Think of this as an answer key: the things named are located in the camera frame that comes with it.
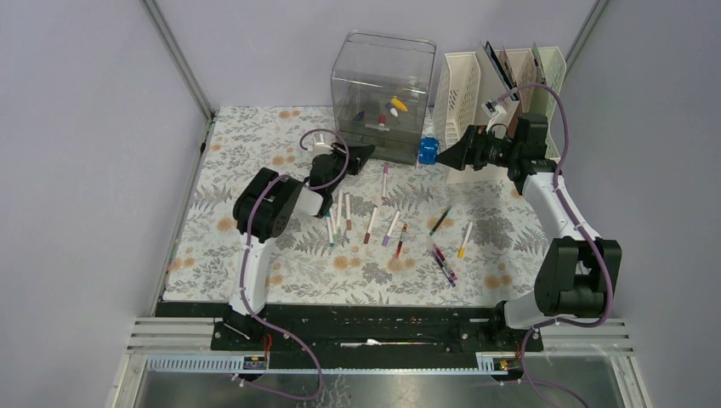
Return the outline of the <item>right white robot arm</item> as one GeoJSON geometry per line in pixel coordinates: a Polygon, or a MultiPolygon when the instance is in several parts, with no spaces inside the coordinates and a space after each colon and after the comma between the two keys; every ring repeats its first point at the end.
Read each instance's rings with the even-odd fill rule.
{"type": "Polygon", "coordinates": [[[546,157],[548,119],[519,117],[514,136],[501,139],[492,127],[471,125],[436,157],[452,169],[504,167],[517,192],[531,205],[549,243],[532,292],[500,302],[487,328],[489,342],[508,350],[522,331],[556,322],[595,327],[609,317],[622,250],[585,222],[569,197],[559,164],[546,157]]]}

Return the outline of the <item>blue cap small bottle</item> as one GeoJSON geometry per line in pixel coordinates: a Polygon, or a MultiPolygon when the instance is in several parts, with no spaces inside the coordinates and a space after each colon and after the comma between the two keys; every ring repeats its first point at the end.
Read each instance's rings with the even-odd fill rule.
{"type": "Polygon", "coordinates": [[[399,112],[392,104],[386,104],[385,105],[386,110],[389,112],[389,114],[393,117],[398,117],[399,112]]]}

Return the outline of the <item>pink cap white marker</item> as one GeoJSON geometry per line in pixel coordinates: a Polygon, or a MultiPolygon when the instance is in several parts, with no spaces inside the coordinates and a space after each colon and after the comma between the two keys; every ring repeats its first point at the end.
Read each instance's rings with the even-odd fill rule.
{"type": "Polygon", "coordinates": [[[382,178],[382,195],[381,195],[382,201],[387,201],[387,199],[388,199],[388,176],[389,176],[389,166],[384,165],[383,166],[383,178],[382,178]]]}

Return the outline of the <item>yellow small bottle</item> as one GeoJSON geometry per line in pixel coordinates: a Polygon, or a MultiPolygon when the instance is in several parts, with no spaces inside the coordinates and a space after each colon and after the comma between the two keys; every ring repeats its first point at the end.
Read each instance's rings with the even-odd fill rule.
{"type": "Polygon", "coordinates": [[[408,107],[398,98],[393,97],[390,100],[391,105],[401,111],[408,112],[408,107]]]}

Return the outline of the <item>clear acrylic drawer organizer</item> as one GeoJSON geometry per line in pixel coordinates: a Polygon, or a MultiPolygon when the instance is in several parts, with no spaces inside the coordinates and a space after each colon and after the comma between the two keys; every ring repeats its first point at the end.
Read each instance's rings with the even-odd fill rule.
{"type": "Polygon", "coordinates": [[[349,145],[374,145],[372,157],[417,162],[433,76],[436,44],[427,39],[352,31],[332,67],[335,126],[349,145]],[[393,117],[385,105],[396,97],[407,107],[393,117]],[[385,115],[386,127],[378,126],[385,115]]]}

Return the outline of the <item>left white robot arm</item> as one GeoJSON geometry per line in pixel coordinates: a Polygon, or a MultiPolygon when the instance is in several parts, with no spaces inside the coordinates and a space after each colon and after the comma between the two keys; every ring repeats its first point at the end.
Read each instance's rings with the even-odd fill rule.
{"type": "Polygon", "coordinates": [[[334,142],[327,153],[314,157],[306,178],[295,179],[263,167],[242,191],[232,210],[243,241],[241,272],[223,317],[240,347],[254,349],[263,341],[264,328],[253,315],[266,304],[264,283],[270,254],[293,213],[325,216],[345,176],[359,174],[374,151],[368,144],[344,148],[334,142]]]}

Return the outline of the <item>red gel pen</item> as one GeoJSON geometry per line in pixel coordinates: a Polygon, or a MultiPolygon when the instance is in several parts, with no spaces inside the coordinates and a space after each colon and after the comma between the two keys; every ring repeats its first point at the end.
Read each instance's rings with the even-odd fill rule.
{"type": "Polygon", "coordinates": [[[399,259],[399,258],[400,258],[400,253],[401,253],[401,250],[402,250],[402,247],[403,247],[405,238],[406,238],[407,228],[408,228],[408,227],[407,227],[407,223],[403,223],[403,226],[402,226],[402,229],[401,229],[401,232],[400,232],[400,237],[399,237],[399,240],[398,240],[398,244],[397,244],[397,247],[396,247],[396,250],[395,250],[394,259],[399,259]]]}

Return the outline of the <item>beige notebook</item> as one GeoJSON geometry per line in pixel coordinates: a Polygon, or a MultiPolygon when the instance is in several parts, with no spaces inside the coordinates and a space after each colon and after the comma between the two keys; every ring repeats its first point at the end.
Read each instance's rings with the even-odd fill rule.
{"type": "MultiPolygon", "coordinates": [[[[502,77],[497,73],[495,66],[493,65],[491,57],[485,51],[485,44],[480,43],[476,49],[476,59],[480,66],[480,87],[477,97],[477,106],[474,115],[474,124],[484,125],[488,123],[488,116],[482,110],[482,105],[488,100],[495,100],[502,94],[507,92],[505,82],[502,77]]],[[[508,135],[508,126],[506,120],[509,119],[509,115],[514,113],[514,108],[508,108],[506,102],[512,100],[510,97],[506,98],[501,105],[507,112],[507,116],[503,124],[507,127],[506,134],[508,135]]]]}

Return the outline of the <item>pink gel pen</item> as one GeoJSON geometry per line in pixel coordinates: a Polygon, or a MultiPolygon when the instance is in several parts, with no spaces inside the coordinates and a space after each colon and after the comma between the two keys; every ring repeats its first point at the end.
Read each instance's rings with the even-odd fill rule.
{"type": "Polygon", "coordinates": [[[446,260],[445,256],[443,255],[442,251],[440,250],[440,248],[439,248],[435,243],[432,244],[432,247],[433,247],[433,250],[434,250],[434,254],[435,254],[435,255],[437,256],[437,258],[441,261],[443,267],[444,267],[444,268],[446,269],[446,271],[448,272],[448,275],[449,275],[454,281],[457,281],[458,278],[457,278],[455,272],[454,272],[453,269],[451,268],[451,265],[450,265],[450,264],[448,263],[448,261],[446,260]]]}

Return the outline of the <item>pink clipboard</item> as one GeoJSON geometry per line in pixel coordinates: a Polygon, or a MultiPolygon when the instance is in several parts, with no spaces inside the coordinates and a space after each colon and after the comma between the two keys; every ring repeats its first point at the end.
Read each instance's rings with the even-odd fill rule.
{"type": "MultiPolygon", "coordinates": [[[[524,85],[536,80],[536,63],[529,48],[503,49],[501,62],[510,69],[513,84],[524,85]]],[[[506,106],[514,108],[514,113],[506,120],[508,136],[513,137],[518,125],[519,116],[531,108],[533,89],[525,88],[518,92],[518,101],[508,100],[506,106]]]]}

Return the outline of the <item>dark purple gel pen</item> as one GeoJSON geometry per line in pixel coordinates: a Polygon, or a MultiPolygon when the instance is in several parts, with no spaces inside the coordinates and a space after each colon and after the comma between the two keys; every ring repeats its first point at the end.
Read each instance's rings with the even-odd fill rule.
{"type": "Polygon", "coordinates": [[[455,283],[454,279],[452,278],[452,276],[451,276],[451,274],[450,274],[450,271],[449,271],[448,268],[444,265],[444,263],[443,263],[443,261],[440,259],[440,257],[439,257],[435,252],[431,252],[431,256],[433,257],[434,261],[435,261],[435,262],[438,264],[438,266],[440,267],[441,272],[443,273],[443,275],[445,276],[445,278],[448,280],[448,282],[449,282],[449,284],[451,285],[451,287],[455,287],[455,286],[456,286],[456,283],[455,283]]]}

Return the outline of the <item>green clipboard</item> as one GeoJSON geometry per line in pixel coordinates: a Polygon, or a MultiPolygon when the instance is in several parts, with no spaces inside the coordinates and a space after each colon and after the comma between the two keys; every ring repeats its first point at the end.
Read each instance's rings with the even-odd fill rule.
{"type": "MultiPolygon", "coordinates": [[[[535,82],[542,83],[560,94],[565,80],[566,62],[557,47],[538,47],[534,42],[531,54],[535,68],[535,82]]],[[[535,88],[532,91],[531,108],[533,113],[543,114],[551,124],[557,102],[548,90],[535,88]]]]}

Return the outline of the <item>purple cap white marker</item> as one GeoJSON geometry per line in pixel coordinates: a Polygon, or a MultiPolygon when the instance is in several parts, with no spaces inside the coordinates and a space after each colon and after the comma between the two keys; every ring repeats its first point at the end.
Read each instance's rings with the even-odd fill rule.
{"type": "Polygon", "coordinates": [[[399,218],[400,218],[400,210],[396,209],[394,216],[392,217],[392,219],[389,223],[389,227],[386,230],[386,234],[383,237],[383,241],[382,241],[383,247],[386,247],[389,244],[391,236],[394,232],[395,226],[397,225],[399,218]]]}

